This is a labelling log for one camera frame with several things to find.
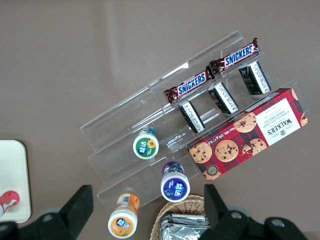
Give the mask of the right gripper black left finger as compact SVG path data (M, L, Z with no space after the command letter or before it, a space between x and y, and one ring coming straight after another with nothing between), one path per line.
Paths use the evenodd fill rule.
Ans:
M0 223L2 240L76 240L94 209L93 188L82 185L58 211L48 212L19 228L13 221Z

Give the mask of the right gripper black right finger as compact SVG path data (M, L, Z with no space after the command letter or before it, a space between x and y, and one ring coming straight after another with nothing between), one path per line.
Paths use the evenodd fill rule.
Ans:
M210 228L205 240L305 240L307 237L290 220L268 217L258 223L250 216L228 209L213 184L204 186L204 210Z

